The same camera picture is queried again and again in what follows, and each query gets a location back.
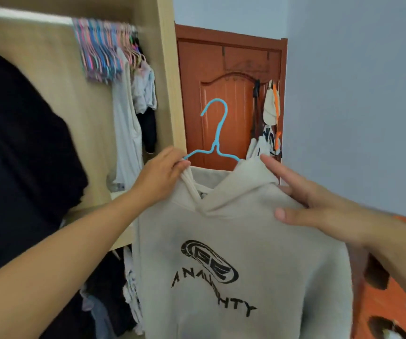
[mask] hoodie collar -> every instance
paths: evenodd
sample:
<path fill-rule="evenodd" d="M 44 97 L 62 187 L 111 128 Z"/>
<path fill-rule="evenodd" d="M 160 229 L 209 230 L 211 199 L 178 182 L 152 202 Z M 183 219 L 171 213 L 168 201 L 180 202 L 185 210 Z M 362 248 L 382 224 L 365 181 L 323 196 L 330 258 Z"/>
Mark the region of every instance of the hoodie collar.
<path fill-rule="evenodd" d="M 192 208 L 202 213 L 221 208 L 263 185 L 279 183 L 258 157 L 241 160 L 233 172 L 191 166 L 184 171 L 181 178 L 192 198 L 183 200 L 185 205 L 192 203 Z M 211 190 L 203 199 L 197 190 L 198 185 Z"/>

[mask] orange strap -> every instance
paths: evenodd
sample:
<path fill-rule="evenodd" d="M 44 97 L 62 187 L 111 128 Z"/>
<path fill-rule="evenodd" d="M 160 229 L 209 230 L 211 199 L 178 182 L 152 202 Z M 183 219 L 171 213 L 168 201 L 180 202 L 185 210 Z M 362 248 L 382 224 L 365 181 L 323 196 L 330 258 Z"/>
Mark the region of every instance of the orange strap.
<path fill-rule="evenodd" d="M 277 86 L 275 83 L 272 84 L 272 89 L 274 91 L 274 97 L 275 97 L 275 112 L 277 114 L 277 126 L 279 124 L 279 117 L 280 117 L 280 105 L 279 105 L 279 95 L 277 93 Z M 277 135 L 275 136 L 275 151 L 279 149 L 279 137 L 282 135 L 281 132 L 277 132 Z"/>

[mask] person's left hand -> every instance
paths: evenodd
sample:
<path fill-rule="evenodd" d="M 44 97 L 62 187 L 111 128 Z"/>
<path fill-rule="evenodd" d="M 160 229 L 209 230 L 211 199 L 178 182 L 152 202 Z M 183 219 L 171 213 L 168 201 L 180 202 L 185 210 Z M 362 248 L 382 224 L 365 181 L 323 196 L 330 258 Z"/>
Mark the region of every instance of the person's left hand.
<path fill-rule="evenodd" d="M 182 160 L 185 155 L 181 149 L 169 146 L 145 164 L 131 190 L 142 198 L 146 207 L 172 193 L 177 179 L 190 165 L 190 161 Z"/>

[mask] hoodie sleeve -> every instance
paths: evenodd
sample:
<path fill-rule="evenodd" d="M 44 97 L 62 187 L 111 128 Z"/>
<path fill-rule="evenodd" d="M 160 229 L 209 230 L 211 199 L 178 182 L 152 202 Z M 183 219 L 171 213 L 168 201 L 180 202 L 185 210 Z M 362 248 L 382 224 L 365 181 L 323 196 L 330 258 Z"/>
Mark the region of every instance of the hoodie sleeve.
<path fill-rule="evenodd" d="M 307 285 L 300 339 L 349 339 L 352 301 L 349 255 L 340 243 Z"/>

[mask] person's left arm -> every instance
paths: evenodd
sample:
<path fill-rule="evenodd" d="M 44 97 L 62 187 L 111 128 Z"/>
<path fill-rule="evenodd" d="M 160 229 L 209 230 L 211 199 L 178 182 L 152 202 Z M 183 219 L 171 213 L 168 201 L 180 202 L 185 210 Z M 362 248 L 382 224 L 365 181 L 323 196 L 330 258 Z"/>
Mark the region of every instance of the person's left arm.
<path fill-rule="evenodd" d="M 0 338 L 37 338 L 140 213 L 166 198 L 190 165 L 168 147 L 132 189 L 62 228 L 0 269 Z"/>

